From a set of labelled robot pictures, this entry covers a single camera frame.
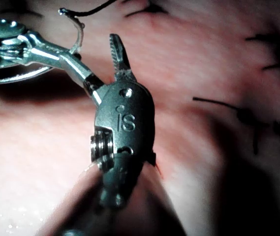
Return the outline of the left arm needle driver jaw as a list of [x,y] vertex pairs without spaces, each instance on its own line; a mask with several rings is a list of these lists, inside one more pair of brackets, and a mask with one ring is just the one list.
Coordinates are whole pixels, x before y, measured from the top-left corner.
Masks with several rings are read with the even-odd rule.
[[64,70],[70,78],[82,87],[96,105],[101,104],[99,89],[104,83],[78,58],[69,52],[30,50],[28,62],[40,63]]
[[[26,47],[24,48],[24,52],[23,52],[23,57],[20,60],[18,60],[18,63],[22,64],[22,65],[30,65],[33,63],[33,62],[31,62],[31,63],[28,62],[30,50],[44,50],[44,51],[48,51],[48,52],[54,51],[54,52],[69,52],[70,53],[70,50],[46,41],[45,39],[42,38],[42,36],[39,33],[35,32],[35,31],[29,31],[25,34],[19,35],[18,40],[20,40],[22,43],[26,44]],[[45,65],[44,68],[29,72],[27,74],[19,75],[18,78],[19,79],[30,79],[30,78],[36,77],[38,75],[41,75],[43,73],[46,73],[49,70],[51,70],[52,68],[53,67]]]

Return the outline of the right arm needle driver jaw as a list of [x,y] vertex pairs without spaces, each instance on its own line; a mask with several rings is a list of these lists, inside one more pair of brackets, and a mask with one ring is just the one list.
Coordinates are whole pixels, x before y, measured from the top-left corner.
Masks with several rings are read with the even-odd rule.
[[127,53],[124,47],[124,44],[121,40],[122,45],[122,62],[120,65],[120,69],[116,72],[115,71],[115,81],[133,81],[137,82],[132,69],[130,67],[130,63],[127,57]]
[[120,69],[122,62],[122,45],[121,39],[117,34],[111,33],[109,35],[111,57],[113,60],[114,70],[117,72]]

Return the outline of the right arm needle driver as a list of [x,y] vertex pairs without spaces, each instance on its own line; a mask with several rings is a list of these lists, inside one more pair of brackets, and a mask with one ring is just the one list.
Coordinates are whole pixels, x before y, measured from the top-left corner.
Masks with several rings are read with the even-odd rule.
[[150,92],[132,81],[103,85],[91,93],[96,104],[91,160],[126,153],[155,164],[155,106]]

